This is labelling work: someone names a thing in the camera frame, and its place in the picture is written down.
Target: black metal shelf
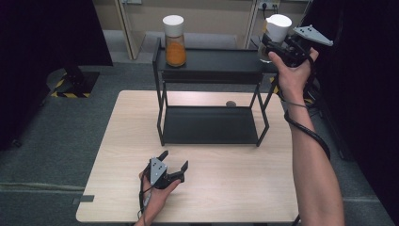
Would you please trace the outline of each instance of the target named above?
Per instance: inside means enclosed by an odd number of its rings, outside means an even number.
[[[167,64],[160,39],[156,46],[152,67],[160,109],[157,127],[162,145],[261,144],[269,128],[265,114],[269,97],[263,103],[259,87],[264,73],[277,72],[273,64],[262,63],[254,50],[186,49],[185,64],[176,68]],[[243,84],[256,88],[249,106],[176,106],[168,104],[167,83]],[[252,115],[256,99],[264,121],[259,137]],[[161,128],[164,107],[164,127]]]

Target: jar lid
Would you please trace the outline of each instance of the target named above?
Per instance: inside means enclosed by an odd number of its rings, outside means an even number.
[[[165,34],[169,37],[179,37],[183,34],[184,19],[178,15],[170,15],[164,18]]]

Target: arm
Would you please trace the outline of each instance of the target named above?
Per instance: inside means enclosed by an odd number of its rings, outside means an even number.
[[[144,190],[151,187],[150,182],[147,177],[144,176]],[[144,200],[149,196],[151,192],[151,196],[148,202],[148,205],[144,211],[144,214],[141,215],[140,219],[137,221],[135,226],[150,226],[152,222],[155,220],[156,216],[161,212],[164,208],[165,203],[167,202],[167,198],[169,194],[179,185],[180,180],[174,181],[165,189],[156,189],[152,188],[144,194]]]
[[[311,49],[315,60],[318,53]],[[288,68],[275,53],[270,59],[279,69],[279,85],[288,102],[305,105],[303,89],[310,75],[310,63]],[[288,105],[290,118],[314,132],[308,110]],[[293,140],[293,171],[299,215],[304,225],[344,225],[343,201],[338,180],[322,147],[290,125]]]

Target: electrical outlet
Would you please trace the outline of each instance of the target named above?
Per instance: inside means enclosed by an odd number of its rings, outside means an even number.
[[[259,0],[258,9],[263,10],[263,3],[267,4],[266,10],[279,9],[279,0]]]

